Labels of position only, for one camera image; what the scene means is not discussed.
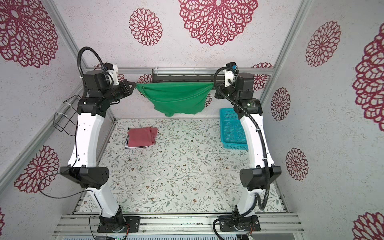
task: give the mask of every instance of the black mounting plate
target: black mounting plate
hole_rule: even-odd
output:
[[[247,224],[247,226],[245,228],[240,229],[240,231],[250,232],[251,223],[252,223],[252,231],[258,232],[261,230],[258,217],[256,215],[253,215],[251,218],[251,221],[249,222],[249,225]],[[222,232],[238,232],[239,231],[233,225],[233,220],[220,220],[219,224],[220,224],[220,230]]]
[[[129,224],[130,228],[128,232],[138,232],[139,226],[140,226],[140,217],[124,217],[126,223]],[[97,229],[98,233],[113,233],[111,229],[108,229],[105,226],[100,226]],[[124,226],[124,228],[120,232],[127,232],[127,226]]]

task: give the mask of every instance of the perforated basket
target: perforated basket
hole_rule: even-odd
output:
[[[247,139],[233,108],[220,109],[221,142],[225,148],[248,151]]]

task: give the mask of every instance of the folded clothes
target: folded clothes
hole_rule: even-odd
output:
[[[149,147],[156,143],[157,127],[130,128],[124,148]]]

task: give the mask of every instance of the green fabric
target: green fabric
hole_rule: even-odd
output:
[[[204,109],[205,99],[213,83],[139,83],[136,88],[155,109],[172,117],[175,113],[196,114]]]

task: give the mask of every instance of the work surface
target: work surface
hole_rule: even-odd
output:
[[[124,149],[129,128],[148,126],[159,129],[155,145]],[[219,119],[121,119],[99,166],[124,212],[230,212],[249,154],[223,147]],[[79,212],[98,211],[86,194]],[[285,212],[273,184],[264,211]]]

